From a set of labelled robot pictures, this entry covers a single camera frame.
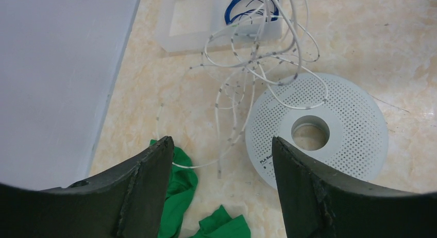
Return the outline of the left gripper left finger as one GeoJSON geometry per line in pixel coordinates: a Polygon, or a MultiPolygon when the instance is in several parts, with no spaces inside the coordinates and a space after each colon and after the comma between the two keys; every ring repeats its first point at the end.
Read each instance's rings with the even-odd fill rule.
{"type": "Polygon", "coordinates": [[[157,237],[172,170],[165,136],[67,188],[1,185],[1,237],[157,237]]]}

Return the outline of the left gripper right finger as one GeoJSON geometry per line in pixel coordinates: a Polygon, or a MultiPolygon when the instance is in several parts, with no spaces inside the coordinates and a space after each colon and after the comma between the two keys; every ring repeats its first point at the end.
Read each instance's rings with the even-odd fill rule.
{"type": "Polygon", "coordinates": [[[287,237],[436,237],[436,193],[386,188],[272,139],[287,237]]]}

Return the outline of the white filament spool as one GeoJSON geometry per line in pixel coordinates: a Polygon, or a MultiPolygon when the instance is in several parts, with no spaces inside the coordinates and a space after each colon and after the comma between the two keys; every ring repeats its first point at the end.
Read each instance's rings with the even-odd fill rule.
{"type": "Polygon", "coordinates": [[[305,153],[364,181],[380,173],[388,152],[388,129],[373,98],[337,75],[301,73],[287,86],[273,86],[259,96],[245,129],[248,156],[261,178],[277,186],[272,138],[296,145],[302,126],[324,132],[326,144],[305,153]]]}

